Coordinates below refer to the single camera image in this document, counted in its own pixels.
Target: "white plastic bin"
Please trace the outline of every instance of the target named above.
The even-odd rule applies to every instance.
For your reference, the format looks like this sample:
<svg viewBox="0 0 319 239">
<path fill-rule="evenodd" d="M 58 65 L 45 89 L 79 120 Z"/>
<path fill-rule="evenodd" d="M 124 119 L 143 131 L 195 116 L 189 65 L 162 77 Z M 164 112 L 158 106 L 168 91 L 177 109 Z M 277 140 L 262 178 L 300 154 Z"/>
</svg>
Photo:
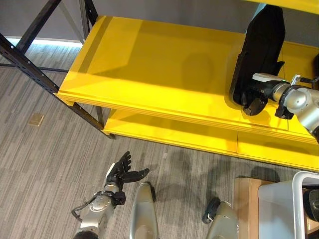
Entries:
<svg viewBox="0 0 319 239">
<path fill-rule="evenodd" d="M 259 239 L 305 239 L 302 187 L 319 186 L 319 174 L 300 171 L 292 181 L 261 186 Z"/>
</svg>

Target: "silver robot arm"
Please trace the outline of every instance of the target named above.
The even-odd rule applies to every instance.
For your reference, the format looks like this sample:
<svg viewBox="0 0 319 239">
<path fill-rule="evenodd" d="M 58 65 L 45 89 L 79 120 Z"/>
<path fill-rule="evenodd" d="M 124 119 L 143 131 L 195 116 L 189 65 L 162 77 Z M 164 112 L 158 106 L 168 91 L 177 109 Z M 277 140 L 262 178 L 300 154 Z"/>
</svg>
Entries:
<svg viewBox="0 0 319 239">
<path fill-rule="evenodd" d="M 102 239 L 106 231 L 107 223 L 113 215 L 117 205 L 123 205 L 126 201 L 122 191 L 124 183 L 137 182 L 146 177 L 149 169 L 142 171 L 129 171 L 131 166 L 130 152 L 126 152 L 122 158 L 110 168 L 104 185 L 104 190 L 94 196 L 83 205 L 74 208 L 72 215 L 81 222 L 80 228 L 73 239 Z M 77 214 L 85 207 L 89 212 L 81 219 Z"/>
<path fill-rule="evenodd" d="M 253 79 L 260 82 L 278 81 L 271 93 L 271 99 L 279 104 L 276 116 L 291 119 L 296 115 L 302 126 L 319 143 L 319 91 L 296 85 L 298 81 L 309 79 L 295 75 L 289 84 L 277 76 L 264 73 L 254 74 Z"/>
</svg>

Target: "gray wall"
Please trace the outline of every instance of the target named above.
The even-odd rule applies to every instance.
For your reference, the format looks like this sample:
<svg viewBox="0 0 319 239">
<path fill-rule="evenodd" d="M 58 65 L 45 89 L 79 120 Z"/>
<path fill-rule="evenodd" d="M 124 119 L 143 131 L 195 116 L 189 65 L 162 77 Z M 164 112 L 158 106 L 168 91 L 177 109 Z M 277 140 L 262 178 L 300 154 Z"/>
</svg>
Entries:
<svg viewBox="0 0 319 239">
<path fill-rule="evenodd" d="M 63 0 L 82 31 L 78 0 Z M 0 0 L 0 32 L 22 36 L 46 0 Z M 244 0 L 94 0 L 100 15 L 245 32 L 257 3 Z M 319 46 L 319 16 L 284 8 L 286 40 Z M 58 8 L 38 37 L 78 40 Z"/>
</svg>

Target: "black metal frame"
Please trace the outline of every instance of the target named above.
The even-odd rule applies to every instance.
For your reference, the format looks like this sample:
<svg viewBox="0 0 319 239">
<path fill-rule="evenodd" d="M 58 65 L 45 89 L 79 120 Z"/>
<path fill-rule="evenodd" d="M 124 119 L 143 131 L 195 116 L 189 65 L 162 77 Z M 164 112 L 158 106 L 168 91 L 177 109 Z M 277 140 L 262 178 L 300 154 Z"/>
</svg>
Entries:
<svg viewBox="0 0 319 239">
<path fill-rule="evenodd" d="M 24 54 L 30 47 L 32 41 L 35 39 L 37 34 L 40 32 L 48 18 L 51 16 L 53 11 L 59 5 L 61 0 L 49 0 L 46 5 L 43 7 L 41 12 L 38 16 L 34 19 L 30 27 L 27 29 L 17 46 L 13 46 L 1 33 L 0 33 L 0 54 L 6 58 L 8 61 L 12 63 L 10 64 L 1 64 L 5 66 L 15 66 L 24 74 L 26 74 L 29 78 L 31 78 L 34 82 L 39 84 L 42 88 L 44 88 L 47 92 L 57 98 L 60 102 L 62 102 L 65 106 L 83 118 L 86 122 L 92 125 L 94 128 L 98 129 L 100 132 L 104 128 L 103 125 L 103 114 L 102 108 L 97 108 L 98 118 L 97 121 L 94 117 L 92 117 L 88 112 L 86 112 L 80 105 L 74 103 L 73 106 L 66 105 L 63 101 L 61 101 L 55 93 L 58 93 L 59 87 L 50 80 L 42 71 L 42 70 L 55 70 L 59 72 L 64 72 L 61 69 L 52 69 L 52 68 L 45 68 L 45 67 L 37 67 L 35 66 Z M 83 0 L 84 4 L 84 13 L 82 15 L 82 21 L 86 21 L 88 23 L 89 19 L 92 26 L 96 22 L 97 19 L 97 12 L 93 5 L 92 0 Z M 109 138 L 114 138 L 114 135 L 107 135 Z"/>
<path fill-rule="evenodd" d="M 0 66 L 5 66 L 5 67 L 16 67 L 13 64 L 7 64 L 7 63 L 0 63 Z M 40 70 L 43 71 L 55 71 L 55 72 L 62 72 L 62 73 L 68 73 L 69 70 L 65 70 L 65 69 L 59 69 L 59 68 L 51 68 L 51 67 L 42 67 L 42 66 L 38 66 L 38 68 Z"/>
</svg>

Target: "yellow shelf board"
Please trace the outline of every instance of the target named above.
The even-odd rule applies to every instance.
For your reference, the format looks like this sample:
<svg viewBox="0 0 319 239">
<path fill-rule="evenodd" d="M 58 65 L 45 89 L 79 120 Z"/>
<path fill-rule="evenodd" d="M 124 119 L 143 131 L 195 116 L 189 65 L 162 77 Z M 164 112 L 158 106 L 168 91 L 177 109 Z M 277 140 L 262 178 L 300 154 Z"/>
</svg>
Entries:
<svg viewBox="0 0 319 239">
<path fill-rule="evenodd" d="M 58 96 L 67 102 L 315 143 L 289 131 L 287 120 L 274 116 L 276 103 L 248 117 L 229 100 L 244 38 L 241 33 L 101 16 Z"/>
<path fill-rule="evenodd" d="M 104 133 L 319 171 L 319 146 L 111 110 Z"/>
<path fill-rule="evenodd" d="M 318 0 L 248 0 L 319 14 Z"/>
</svg>

